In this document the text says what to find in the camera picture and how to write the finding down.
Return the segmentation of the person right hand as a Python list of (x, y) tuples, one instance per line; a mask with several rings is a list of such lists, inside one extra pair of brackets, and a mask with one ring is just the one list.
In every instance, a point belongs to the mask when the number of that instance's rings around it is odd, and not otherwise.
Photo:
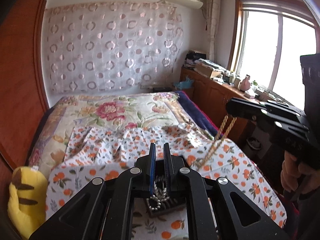
[[(305, 176), (306, 183), (299, 185), (298, 179)], [(281, 184), (288, 192), (296, 192), (307, 194), (319, 188), (319, 170), (297, 163), (297, 158), (285, 151), (284, 161), (282, 163)]]

